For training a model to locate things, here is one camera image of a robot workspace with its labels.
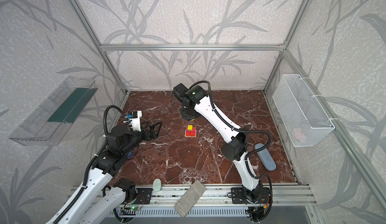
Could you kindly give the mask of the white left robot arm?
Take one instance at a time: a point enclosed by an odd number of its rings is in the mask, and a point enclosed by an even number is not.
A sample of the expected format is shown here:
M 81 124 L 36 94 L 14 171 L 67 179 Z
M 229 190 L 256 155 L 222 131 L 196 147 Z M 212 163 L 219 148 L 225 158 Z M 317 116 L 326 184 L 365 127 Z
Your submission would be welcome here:
M 135 183 L 120 179 L 96 204 L 97 195 L 104 190 L 127 161 L 127 155 L 144 141 L 158 138 L 162 123 L 147 128 L 130 130 L 126 125 L 118 125 L 107 133 L 107 149 L 94 156 L 86 168 L 83 182 L 50 224 L 99 224 L 112 210 L 124 202 L 136 199 Z

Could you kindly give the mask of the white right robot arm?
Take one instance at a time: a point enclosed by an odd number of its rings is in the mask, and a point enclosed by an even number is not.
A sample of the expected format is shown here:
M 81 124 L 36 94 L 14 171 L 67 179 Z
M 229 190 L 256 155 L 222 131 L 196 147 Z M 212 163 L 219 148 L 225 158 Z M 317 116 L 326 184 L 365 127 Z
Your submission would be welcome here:
M 221 152 L 226 159 L 232 161 L 241 177 L 242 187 L 249 194 L 251 201 L 258 197 L 263 189 L 260 176 L 252 169 L 249 156 L 266 150 L 271 143 L 271 134 L 263 130 L 242 129 L 231 121 L 213 101 L 211 85 L 208 81 L 198 81 L 187 88 L 180 83 L 173 88 L 173 95 L 182 104 L 181 113 L 184 120 L 193 120 L 203 116 L 222 136 L 225 145 Z M 246 145 L 248 134 L 264 134 L 267 142 L 252 152 Z

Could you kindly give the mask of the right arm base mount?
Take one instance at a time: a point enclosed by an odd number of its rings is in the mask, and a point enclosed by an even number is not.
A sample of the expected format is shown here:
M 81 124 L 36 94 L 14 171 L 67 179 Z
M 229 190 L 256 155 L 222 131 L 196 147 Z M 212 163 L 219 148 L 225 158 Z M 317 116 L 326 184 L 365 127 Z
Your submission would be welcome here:
M 267 204 L 270 196 L 271 191 L 268 187 L 264 187 L 259 196 L 253 195 L 251 191 L 243 187 L 233 187 L 227 193 L 227 197 L 232 199 L 233 204 Z

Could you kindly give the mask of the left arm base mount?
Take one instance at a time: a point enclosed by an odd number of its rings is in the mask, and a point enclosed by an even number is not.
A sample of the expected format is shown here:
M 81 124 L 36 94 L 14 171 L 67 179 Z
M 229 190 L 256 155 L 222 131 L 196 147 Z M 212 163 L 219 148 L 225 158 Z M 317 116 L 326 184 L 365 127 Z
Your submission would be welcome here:
M 152 197 L 152 188 L 138 188 L 137 196 L 129 204 L 148 205 Z

